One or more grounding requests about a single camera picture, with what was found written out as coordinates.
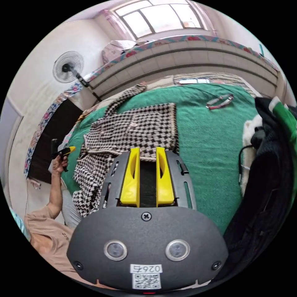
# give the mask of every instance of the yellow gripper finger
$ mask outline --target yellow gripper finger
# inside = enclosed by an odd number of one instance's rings
[[[157,207],[171,205],[174,202],[174,193],[164,148],[156,148],[157,163]]]
[[[140,148],[131,149],[120,202],[123,205],[140,206]]]

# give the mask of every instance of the qr code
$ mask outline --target qr code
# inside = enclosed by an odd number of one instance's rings
[[[153,290],[161,288],[159,273],[134,273],[133,289]]]

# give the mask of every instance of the screw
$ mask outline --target screw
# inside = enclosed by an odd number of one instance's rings
[[[83,270],[83,266],[79,261],[74,261],[73,265],[77,270]]]
[[[150,213],[143,213],[141,215],[141,218],[145,221],[145,222],[148,222],[151,218],[152,218],[152,215]]]
[[[218,270],[221,267],[222,263],[220,261],[217,261],[215,263],[213,263],[213,265],[211,266],[212,270]]]

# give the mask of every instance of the printed number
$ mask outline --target printed number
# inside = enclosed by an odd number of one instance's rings
[[[162,265],[130,265],[130,273],[162,273]]]

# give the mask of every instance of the checkered garment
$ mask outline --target checkered garment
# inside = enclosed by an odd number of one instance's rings
[[[117,114],[120,105],[145,89],[146,86],[138,84],[126,90],[84,135],[73,174],[80,186],[80,190],[73,193],[73,202],[83,217],[98,210],[101,188],[116,156],[140,147],[140,159],[155,162],[157,146],[179,152],[174,103]]]

